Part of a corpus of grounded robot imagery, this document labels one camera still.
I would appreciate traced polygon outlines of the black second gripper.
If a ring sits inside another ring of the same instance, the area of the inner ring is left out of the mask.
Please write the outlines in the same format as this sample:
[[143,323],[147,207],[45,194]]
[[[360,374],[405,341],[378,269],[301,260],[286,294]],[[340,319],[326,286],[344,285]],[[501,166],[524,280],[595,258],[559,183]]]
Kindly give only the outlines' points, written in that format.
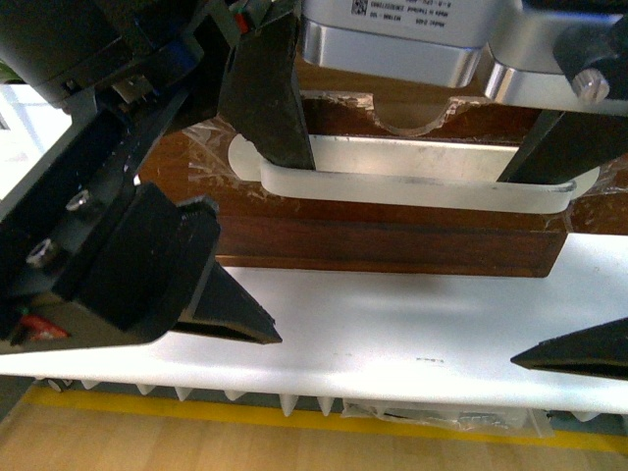
[[296,1],[5,1],[1,58],[70,127],[1,203],[1,344],[90,348],[173,331],[215,262],[214,200],[135,177],[219,117],[242,36]]

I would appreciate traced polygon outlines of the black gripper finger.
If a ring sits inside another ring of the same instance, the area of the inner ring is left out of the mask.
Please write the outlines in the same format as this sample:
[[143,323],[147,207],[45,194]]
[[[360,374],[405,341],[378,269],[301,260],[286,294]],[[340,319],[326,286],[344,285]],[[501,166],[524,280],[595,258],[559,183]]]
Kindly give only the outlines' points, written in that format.
[[498,180],[501,183],[567,183],[626,153],[625,117],[546,110]]
[[219,115],[270,163],[313,170],[295,70],[298,19],[278,14],[241,37],[223,79]]

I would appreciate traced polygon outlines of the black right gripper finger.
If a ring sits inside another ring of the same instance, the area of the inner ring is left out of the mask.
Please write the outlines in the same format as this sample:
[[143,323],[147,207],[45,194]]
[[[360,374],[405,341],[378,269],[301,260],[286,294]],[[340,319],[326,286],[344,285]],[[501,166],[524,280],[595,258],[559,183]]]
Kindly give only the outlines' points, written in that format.
[[528,370],[627,380],[627,319],[573,332],[510,358]]

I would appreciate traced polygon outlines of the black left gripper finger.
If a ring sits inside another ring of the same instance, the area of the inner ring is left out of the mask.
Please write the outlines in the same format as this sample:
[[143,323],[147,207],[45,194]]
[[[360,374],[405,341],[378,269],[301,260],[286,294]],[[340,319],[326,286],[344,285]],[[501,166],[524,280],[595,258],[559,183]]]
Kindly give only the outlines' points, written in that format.
[[283,341],[275,319],[217,262],[174,331],[252,343]]

